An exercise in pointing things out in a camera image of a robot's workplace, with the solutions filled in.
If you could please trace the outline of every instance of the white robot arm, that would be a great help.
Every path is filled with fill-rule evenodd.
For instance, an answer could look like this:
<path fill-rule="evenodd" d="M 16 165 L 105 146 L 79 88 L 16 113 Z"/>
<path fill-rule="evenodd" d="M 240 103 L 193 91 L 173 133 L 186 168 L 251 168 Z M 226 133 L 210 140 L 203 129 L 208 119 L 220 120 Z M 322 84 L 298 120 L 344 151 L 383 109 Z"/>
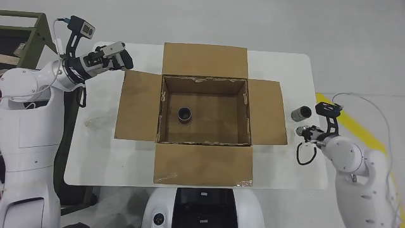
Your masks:
<path fill-rule="evenodd" d="M 71 22 L 72 35 L 91 38 L 93 26 L 75 16 Z M 69 42 L 67 58 L 50 62 L 39 71 L 14 68 L 0 78 L 0 150 L 6 164 L 0 228 L 59 227 L 53 163 L 63 136 L 63 93 L 107 70 L 133 68 L 122 42 L 71 57 L 79 38 L 73 47 Z"/>
<path fill-rule="evenodd" d="M 399 203 L 387 159 L 381 151 L 362 149 L 339 135 L 336 118 L 341 109 L 337 104 L 316 105 L 317 114 L 327 118 L 328 130 L 304 126 L 296 132 L 316 144 L 336 168 L 337 205 L 347 228 L 399 228 L 399 209 L 395 207 Z"/>

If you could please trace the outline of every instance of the cardboard flap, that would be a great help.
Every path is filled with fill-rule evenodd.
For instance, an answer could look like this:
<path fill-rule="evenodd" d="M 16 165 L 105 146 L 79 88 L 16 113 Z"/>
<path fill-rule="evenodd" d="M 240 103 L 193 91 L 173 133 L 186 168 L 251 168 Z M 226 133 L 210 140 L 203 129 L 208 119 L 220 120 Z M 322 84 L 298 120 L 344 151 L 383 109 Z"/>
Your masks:
<path fill-rule="evenodd" d="M 162 76 L 134 70 L 125 72 L 115 138 L 155 141 Z"/>
<path fill-rule="evenodd" d="M 157 144 L 153 182 L 252 186 L 252 147 Z"/>
<path fill-rule="evenodd" d="M 165 43 L 163 74 L 247 79 L 247 49 Z"/>
<path fill-rule="evenodd" d="M 280 83 L 249 79 L 252 144 L 287 144 Z"/>

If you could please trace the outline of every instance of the cardboard box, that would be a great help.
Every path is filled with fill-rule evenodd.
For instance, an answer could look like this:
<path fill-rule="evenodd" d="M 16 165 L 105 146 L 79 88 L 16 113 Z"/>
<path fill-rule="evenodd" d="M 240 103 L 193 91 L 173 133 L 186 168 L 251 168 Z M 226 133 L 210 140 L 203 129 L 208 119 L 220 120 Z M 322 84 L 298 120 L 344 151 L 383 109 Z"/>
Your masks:
<path fill-rule="evenodd" d="M 125 73 L 115 137 L 158 143 L 154 183 L 252 186 L 252 145 L 287 144 L 280 83 L 248 79 L 241 47 L 166 43 L 162 73 Z"/>

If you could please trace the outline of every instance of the concrete floor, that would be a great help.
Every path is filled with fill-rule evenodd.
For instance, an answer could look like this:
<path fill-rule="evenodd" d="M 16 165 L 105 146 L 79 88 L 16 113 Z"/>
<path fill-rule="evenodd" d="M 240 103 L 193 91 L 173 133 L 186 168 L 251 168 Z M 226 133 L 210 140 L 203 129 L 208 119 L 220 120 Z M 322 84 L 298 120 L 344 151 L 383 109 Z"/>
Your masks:
<path fill-rule="evenodd" d="M 405 165 L 405 0 L 0 0 L 0 9 L 45 12 L 49 21 L 85 18 L 97 30 L 93 40 L 82 41 L 78 54 L 97 41 L 195 42 L 307 54 L 316 92 L 330 98 L 336 92 L 366 94 L 381 107 L 392 130 L 394 169 Z M 56 31 L 67 40 L 63 25 Z M 387 142 L 384 122 L 372 106 L 353 97 L 337 102 Z M 353 137 L 345 129 L 341 133 Z M 405 175 L 397 171 L 404 196 Z M 328 176 L 326 191 L 255 191 L 266 226 L 343 227 L 330 164 Z M 64 216 L 62 225 L 139 227 L 152 190 L 103 187 L 98 205 Z"/>

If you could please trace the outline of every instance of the white table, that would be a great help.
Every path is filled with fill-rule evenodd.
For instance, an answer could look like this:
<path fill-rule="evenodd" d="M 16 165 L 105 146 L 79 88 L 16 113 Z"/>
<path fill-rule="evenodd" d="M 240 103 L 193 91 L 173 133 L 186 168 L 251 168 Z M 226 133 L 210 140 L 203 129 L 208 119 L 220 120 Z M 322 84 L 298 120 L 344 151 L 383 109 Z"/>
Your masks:
<path fill-rule="evenodd" d="M 110 42 L 98 42 L 102 46 Z M 161 74 L 163 45 L 126 44 L 134 70 Z M 286 146 L 253 146 L 253 188 L 325 189 L 328 184 L 325 158 L 300 166 L 296 147 L 302 141 L 295 129 L 319 125 L 315 115 L 315 90 L 311 64 L 304 54 L 248 51 L 250 79 L 279 81 L 283 94 Z M 153 183 L 156 144 L 114 139 L 124 72 L 106 72 L 86 82 L 87 107 L 78 111 L 70 147 L 65 181 L 71 185 L 173 186 Z M 313 116 L 303 122 L 291 120 L 290 113 L 309 106 Z M 303 147 L 301 159 L 309 160 L 313 146 Z"/>

